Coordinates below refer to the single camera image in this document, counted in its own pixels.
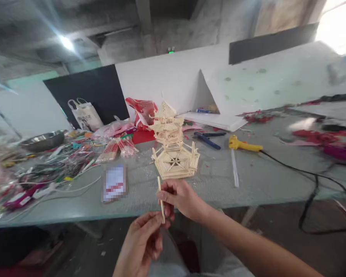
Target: black board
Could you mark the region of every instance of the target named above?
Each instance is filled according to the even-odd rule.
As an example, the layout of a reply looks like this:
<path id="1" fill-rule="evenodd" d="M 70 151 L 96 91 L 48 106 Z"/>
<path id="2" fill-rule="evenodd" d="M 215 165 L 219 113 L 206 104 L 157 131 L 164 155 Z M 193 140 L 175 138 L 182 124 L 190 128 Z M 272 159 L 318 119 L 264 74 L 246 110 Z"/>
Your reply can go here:
<path id="1" fill-rule="evenodd" d="M 230 43 L 228 64 L 236 64 L 313 42 L 318 23 Z"/>
<path id="2" fill-rule="evenodd" d="M 49 79 L 44 83 L 75 128 L 79 128 L 79 124 L 68 106 L 70 99 L 83 98 L 90 102 L 104 125 L 114 121 L 114 115 L 121 120 L 129 118 L 115 65 Z"/>

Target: table leg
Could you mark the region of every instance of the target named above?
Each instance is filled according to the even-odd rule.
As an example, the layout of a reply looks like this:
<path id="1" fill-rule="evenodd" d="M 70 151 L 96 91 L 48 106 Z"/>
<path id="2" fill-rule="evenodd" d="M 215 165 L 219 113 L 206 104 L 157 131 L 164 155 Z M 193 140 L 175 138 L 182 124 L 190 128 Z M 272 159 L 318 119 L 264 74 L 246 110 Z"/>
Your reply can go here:
<path id="1" fill-rule="evenodd" d="M 258 207 L 259 207 L 259 206 L 250 206 L 250 207 L 247 209 L 247 211 L 246 211 L 246 213 L 245 213 L 245 215 L 243 216 L 242 221 L 241 221 L 241 225 L 242 225 L 242 226 L 246 227 L 246 226 L 249 224 L 250 220 L 251 220 L 252 217 L 254 216 L 254 214 L 255 214 L 255 212 L 256 212 L 256 209 L 257 209 Z"/>
<path id="2" fill-rule="evenodd" d="M 76 225 L 78 228 L 86 232 L 88 235 L 95 239 L 101 239 L 103 236 L 102 231 L 100 230 L 98 226 L 98 222 L 75 222 L 74 225 Z"/>

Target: table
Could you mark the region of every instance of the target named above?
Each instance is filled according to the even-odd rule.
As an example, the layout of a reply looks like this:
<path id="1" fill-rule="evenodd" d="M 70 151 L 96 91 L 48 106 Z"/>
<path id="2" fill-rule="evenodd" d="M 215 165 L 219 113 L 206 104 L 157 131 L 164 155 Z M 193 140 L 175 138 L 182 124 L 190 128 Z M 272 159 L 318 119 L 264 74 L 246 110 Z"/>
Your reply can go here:
<path id="1" fill-rule="evenodd" d="M 310 119 L 301 115 L 289 115 L 275 118 L 264 124 L 245 125 L 243 128 L 255 132 L 237 130 L 234 132 L 239 140 L 250 144 L 260 144 L 270 155 L 282 162 L 299 169 L 321 172 L 332 164 L 332 159 L 324 156 L 315 147 L 288 146 L 274 136 L 275 133 L 286 134 L 289 129 L 310 123 Z M 193 131 L 185 132 L 191 143 Z M 290 170 L 261 153 L 238 150 L 235 152 L 240 178 L 240 187 L 234 187 L 230 151 L 228 150 L 229 134 L 224 137 L 211 138 L 222 146 L 215 150 L 195 140 L 199 148 L 200 159 L 197 174 L 187 178 L 187 182 L 196 193 L 215 208 L 241 206 L 258 206 L 285 202 L 305 201 L 314 188 L 313 178 L 306 174 Z M 70 189 L 81 188 L 99 176 L 101 179 L 89 189 L 74 193 L 54 193 L 50 198 L 33 209 L 10 220 L 16 213 L 5 215 L 0 219 L 0 227 L 25 225 L 43 225 L 59 222 L 82 222 L 117 217 L 141 215 L 147 211 L 159 210 L 155 194 L 158 189 L 158 171 L 151 159 L 151 148 L 160 147 L 157 142 L 138 144 L 140 152 L 128 159 L 118 158 L 110 164 L 94 167 L 75 180 Z M 127 168 L 128 194 L 122 199 L 101 203 L 104 170 L 107 166 L 125 163 Z M 335 178 L 346 186 L 346 168 L 333 167 L 326 175 Z M 329 180 L 321 179 L 321 190 L 317 199 L 344 197 L 341 189 Z"/>

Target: red plastic bag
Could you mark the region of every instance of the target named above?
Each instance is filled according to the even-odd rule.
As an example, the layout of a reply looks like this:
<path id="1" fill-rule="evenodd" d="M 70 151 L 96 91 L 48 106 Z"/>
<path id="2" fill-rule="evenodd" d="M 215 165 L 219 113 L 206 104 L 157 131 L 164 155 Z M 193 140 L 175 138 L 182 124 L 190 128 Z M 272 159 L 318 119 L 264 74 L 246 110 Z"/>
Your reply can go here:
<path id="1" fill-rule="evenodd" d="M 153 101 L 128 97 L 126 103 L 136 110 L 135 126 L 138 130 L 145 131 L 154 123 L 154 112 L 158 111 L 158 107 Z"/>

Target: metal bowl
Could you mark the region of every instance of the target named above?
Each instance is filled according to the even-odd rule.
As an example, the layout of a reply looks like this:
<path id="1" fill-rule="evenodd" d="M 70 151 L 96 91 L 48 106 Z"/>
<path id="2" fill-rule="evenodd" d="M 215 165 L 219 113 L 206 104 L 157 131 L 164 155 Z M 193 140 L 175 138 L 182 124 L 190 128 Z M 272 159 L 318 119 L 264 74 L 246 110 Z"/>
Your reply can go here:
<path id="1" fill-rule="evenodd" d="M 29 138 L 28 140 L 21 142 L 19 145 L 27 151 L 38 153 L 55 148 L 63 142 L 64 132 L 59 130 Z"/>

